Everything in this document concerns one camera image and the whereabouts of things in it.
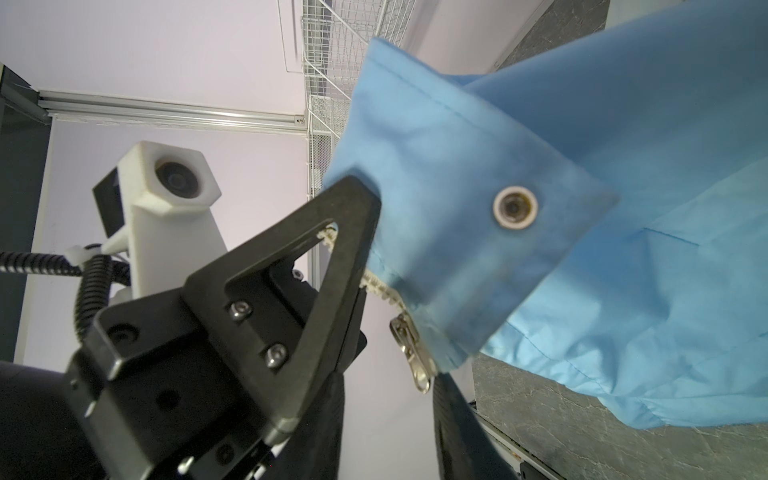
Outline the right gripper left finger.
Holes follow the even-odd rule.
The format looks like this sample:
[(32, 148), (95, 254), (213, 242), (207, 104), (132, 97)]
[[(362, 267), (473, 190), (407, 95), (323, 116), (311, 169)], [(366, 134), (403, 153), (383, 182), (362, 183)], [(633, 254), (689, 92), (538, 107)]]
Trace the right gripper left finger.
[(344, 407), (343, 375), (332, 373), (263, 478), (336, 480), (341, 457)]

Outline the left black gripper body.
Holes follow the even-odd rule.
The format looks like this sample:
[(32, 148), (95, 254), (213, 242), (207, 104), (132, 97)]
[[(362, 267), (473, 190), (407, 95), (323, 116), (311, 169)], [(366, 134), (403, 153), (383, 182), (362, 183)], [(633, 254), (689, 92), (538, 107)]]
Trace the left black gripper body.
[(260, 437), (182, 289), (99, 313), (63, 373), (2, 366), (3, 478), (263, 478), (295, 431)]

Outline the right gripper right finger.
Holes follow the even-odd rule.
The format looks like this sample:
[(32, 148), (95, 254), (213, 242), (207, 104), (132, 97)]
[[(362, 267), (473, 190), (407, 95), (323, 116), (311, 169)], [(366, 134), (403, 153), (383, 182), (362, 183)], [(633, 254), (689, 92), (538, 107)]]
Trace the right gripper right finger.
[(491, 444), (450, 374), (439, 374), (434, 378), (432, 399), (441, 479), (518, 478)]

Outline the light blue zip jacket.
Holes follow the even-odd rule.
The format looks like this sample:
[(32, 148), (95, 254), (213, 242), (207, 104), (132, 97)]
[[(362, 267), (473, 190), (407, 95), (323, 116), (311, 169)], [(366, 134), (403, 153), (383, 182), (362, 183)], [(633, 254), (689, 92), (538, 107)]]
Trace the light blue zip jacket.
[(324, 182), (432, 367), (485, 354), (624, 424), (767, 419), (767, 5), (685, 1), (487, 75), (369, 43)]

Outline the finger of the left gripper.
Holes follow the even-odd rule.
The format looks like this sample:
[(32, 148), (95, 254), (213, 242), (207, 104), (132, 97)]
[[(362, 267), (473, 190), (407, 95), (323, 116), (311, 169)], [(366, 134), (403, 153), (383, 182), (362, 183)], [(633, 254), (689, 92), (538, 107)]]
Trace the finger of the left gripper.
[[(280, 443), (297, 428), (326, 379), (344, 372), (360, 342), (360, 287), (381, 203), (348, 176), (288, 217), (190, 275), (182, 298), (262, 421)], [(294, 263), (338, 229), (318, 288)]]

